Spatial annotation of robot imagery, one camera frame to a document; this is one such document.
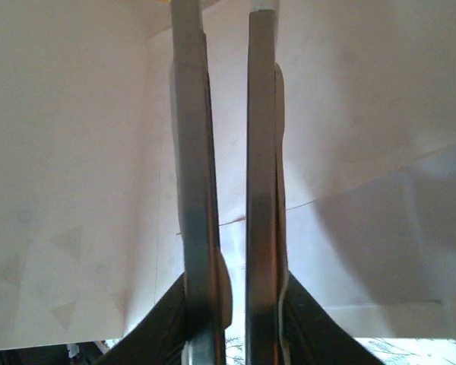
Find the metal tongs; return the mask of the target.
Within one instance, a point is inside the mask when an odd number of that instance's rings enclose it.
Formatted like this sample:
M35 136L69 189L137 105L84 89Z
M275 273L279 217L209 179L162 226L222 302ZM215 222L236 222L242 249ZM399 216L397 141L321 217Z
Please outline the metal tongs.
M247 69L246 365L290 365L280 0L251 0ZM184 253L188 365L225 365L231 286L220 251L211 85L199 0L172 0L170 97Z

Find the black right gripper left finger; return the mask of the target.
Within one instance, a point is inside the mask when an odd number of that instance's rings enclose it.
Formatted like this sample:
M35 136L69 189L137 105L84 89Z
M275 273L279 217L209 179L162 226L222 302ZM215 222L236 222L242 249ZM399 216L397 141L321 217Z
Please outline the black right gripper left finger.
M184 276L98 365L182 365L187 341Z

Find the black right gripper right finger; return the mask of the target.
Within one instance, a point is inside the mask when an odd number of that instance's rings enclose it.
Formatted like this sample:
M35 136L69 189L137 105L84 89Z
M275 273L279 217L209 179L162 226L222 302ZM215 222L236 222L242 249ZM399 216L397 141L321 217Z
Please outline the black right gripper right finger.
M284 299L283 331L290 365L384 365L345 332L293 275Z

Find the white paper bag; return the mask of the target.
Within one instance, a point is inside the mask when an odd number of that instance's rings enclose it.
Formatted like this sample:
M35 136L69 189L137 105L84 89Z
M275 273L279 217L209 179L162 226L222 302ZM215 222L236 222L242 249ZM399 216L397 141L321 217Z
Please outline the white paper bag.
M118 338L182 272L165 0L0 0L0 349ZM351 334L456 300L456 0L281 0L291 271Z

